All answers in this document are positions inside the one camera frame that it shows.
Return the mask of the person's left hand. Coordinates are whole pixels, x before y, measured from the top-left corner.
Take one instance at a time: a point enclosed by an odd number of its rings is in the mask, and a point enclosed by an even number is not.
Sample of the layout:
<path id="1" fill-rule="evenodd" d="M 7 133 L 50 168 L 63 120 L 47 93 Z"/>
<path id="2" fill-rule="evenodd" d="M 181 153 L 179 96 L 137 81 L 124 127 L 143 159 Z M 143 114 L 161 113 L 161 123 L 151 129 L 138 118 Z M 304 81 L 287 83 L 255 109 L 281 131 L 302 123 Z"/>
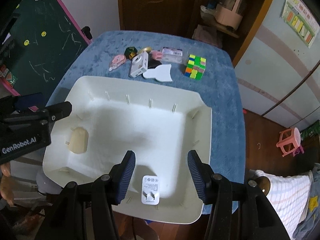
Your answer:
<path id="1" fill-rule="evenodd" d="M 10 163 L 5 163 L 1 165 L 1 197 L 9 204 L 9 206 L 14 205 L 14 194 L 12 191 L 12 179 L 10 172 Z"/>

